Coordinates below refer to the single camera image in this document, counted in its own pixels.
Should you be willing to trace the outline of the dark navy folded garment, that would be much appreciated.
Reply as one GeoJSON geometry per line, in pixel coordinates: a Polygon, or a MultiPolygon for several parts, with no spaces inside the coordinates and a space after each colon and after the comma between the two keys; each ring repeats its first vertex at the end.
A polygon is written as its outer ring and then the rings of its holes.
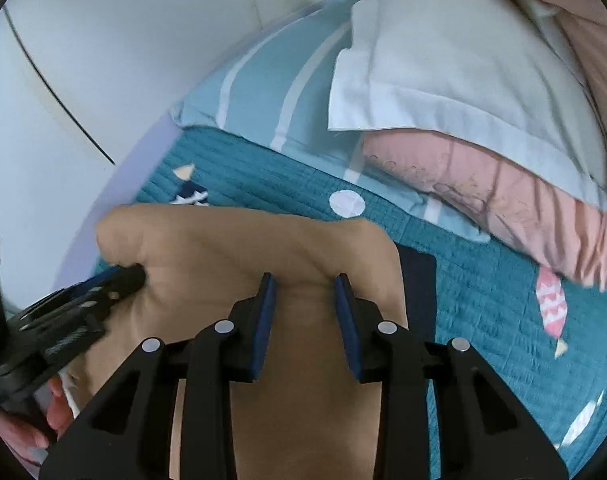
{"type": "Polygon", "coordinates": [[[437,260],[426,252],[396,245],[402,274],[407,326],[420,341],[434,342],[437,322],[437,260]]]}

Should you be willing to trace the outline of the pink folded duvet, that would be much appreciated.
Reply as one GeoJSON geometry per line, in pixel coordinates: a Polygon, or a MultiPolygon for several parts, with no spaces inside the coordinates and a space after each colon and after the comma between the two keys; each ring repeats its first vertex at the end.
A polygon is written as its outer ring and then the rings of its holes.
{"type": "MultiPolygon", "coordinates": [[[[559,10],[607,133],[607,10],[601,0],[540,0],[559,10]]],[[[366,133],[362,153],[375,167],[436,194],[553,272],[607,289],[607,211],[577,200],[504,156],[443,132],[366,133]]]]}

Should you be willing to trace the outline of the blue striped pillow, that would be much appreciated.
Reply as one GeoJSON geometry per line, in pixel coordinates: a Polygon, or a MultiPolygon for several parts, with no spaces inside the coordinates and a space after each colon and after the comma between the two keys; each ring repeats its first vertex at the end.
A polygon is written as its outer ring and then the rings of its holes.
{"type": "Polygon", "coordinates": [[[212,127],[364,188],[410,216],[476,243],[488,233],[453,207],[366,165],[362,134],[327,128],[336,58],[352,44],[360,0],[323,0],[200,81],[170,115],[182,129],[212,127]]]}

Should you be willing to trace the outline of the tan button-up jacket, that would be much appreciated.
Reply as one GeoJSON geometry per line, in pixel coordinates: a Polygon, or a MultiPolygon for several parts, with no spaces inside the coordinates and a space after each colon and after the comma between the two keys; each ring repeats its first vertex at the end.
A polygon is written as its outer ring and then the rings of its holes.
{"type": "Polygon", "coordinates": [[[145,287],[118,306],[107,335],[72,362],[72,395],[89,402],[146,338],[190,339],[276,279],[276,310],[259,379],[231,391],[234,448],[243,479],[369,479],[381,388],[349,370],[334,281],[404,324],[398,250],[364,219],[324,222],[224,207],[136,204],[96,227],[102,258],[139,263],[145,287]]]}

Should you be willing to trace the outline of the white pillow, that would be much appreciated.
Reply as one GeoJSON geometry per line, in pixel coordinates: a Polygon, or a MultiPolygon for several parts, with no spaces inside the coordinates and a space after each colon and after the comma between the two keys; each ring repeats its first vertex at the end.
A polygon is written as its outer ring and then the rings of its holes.
{"type": "Polygon", "coordinates": [[[360,0],[351,25],[329,128],[445,133],[607,209],[604,128],[573,50],[541,4],[360,0]]]}

